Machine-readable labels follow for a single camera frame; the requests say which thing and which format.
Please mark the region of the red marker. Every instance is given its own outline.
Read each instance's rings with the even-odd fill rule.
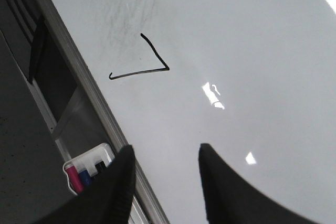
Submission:
[[[74,188],[76,193],[80,193],[81,191],[84,190],[83,184],[80,181],[80,178],[78,176],[78,172],[74,165],[72,163],[67,164],[65,166],[65,171],[67,172],[69,176],[69,180],[72,184],[72,187]]]

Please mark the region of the whiteboard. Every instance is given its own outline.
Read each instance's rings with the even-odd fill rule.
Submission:
[[[171,223],[207,223],[200,143],[336,222],[335,0],[52,0]],[[164,68],[169,70],[110,77]]]

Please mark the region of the black object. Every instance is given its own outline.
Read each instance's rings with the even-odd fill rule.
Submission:
[[[198,154],[210,224],[313,224],[275,203],[232,170],[209,144]]]
[[[0,0],[0,28],[23,74],[29,78],[30,51],[41,11],[35,0]]]
[[[29,75],[28,75],[29,83],[33,82],[33,77],[36,74],[37,65],[44,51],[47,37],[48,37],[48,29],[44,24],[44,18],[40,16],[40,18],[37,21],[36,30],[34,32],[32,42],[32,48],[30,50],[30,63],[29,63]]]
[[[34,224],[126,224],[134,191],[135,157],[127,145],[82,193]]]
[[[106,169],[106,166],[104,164],[104,161],[99,162],[98,164],[95,165],[98,174],[100,174],[103,170]]]

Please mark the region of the floor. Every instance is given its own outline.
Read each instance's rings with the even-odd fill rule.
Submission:
[[[0,224],[32,223],[72,194],[62,159],[0,31]]]

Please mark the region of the black marker line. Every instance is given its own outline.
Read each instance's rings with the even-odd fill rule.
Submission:
[[[141,74],[141,73],[153,73],[153,72],[160,72],[160,71],[168,71],[170,70],[170,68],[168,67],[168,65],[166,64],[166,62],[164,62],[164,60],[160,57],[160,55],[158,54],[157,50],[154,48],[153,44],[150,42],[150,40],[144,36],[144,34],[140,34],[140,36],[148,43],[148,45],[152,48],[153,52],[155,53],[156,57],[159,59],[159,61],[164,65],[164,68],[157,68],[157,69],[152,69],[152,70],[143,70],[143,71],[138,71],[138,72],[133,72],[133,73],[126,73],[126,74],[122,74],[120,76],[115,76],[112,77],[113,73],[110,73],[109,78],[110,80],[115,80],[115,79],[119,79],[122,77],[126,77],[126,76],[133,76],[135,74]]]

